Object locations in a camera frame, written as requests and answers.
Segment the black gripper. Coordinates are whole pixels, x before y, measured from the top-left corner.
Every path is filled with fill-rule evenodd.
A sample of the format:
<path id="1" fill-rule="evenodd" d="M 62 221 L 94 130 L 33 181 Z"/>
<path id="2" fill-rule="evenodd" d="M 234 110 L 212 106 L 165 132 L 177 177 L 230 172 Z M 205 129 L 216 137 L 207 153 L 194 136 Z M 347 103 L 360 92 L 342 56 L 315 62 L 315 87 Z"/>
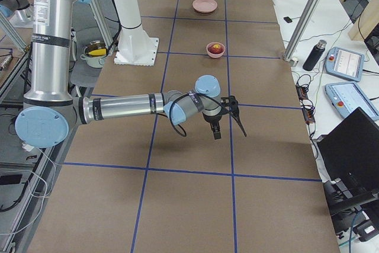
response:
<path id="1" fill-rule="evenodd" d="M 221 139 L 221 130 L 219 121 L 222 118 L 222 115 L 215 115 L 215 116 L 208 116 L 206 114 L 203 114 L 204 120 L 211 125 L 211 129 L 213 132 L 213 136 L 215 140 Z"/>

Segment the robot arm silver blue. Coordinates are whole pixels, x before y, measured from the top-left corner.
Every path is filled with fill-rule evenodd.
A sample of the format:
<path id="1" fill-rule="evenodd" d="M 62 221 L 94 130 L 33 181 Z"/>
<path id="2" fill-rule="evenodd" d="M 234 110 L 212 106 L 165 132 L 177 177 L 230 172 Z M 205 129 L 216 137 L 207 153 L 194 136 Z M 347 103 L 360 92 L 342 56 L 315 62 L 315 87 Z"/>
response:
<path id="1" fill-rule="evenodd" d="M 49 148 L 64 141 L 75 126 L 110 118 L 165 113 L 172 125 L 197 113 L 217 120 L 226 101 L 218 80 L 197 79 L 186 93 L 168 91 L 114 98 L 74 98 L 68 92 L 70 31 L 77 0 L 34 0 L 31 36 L 31 88 L 15 121 L 18 137 L 28 145 Z"/>

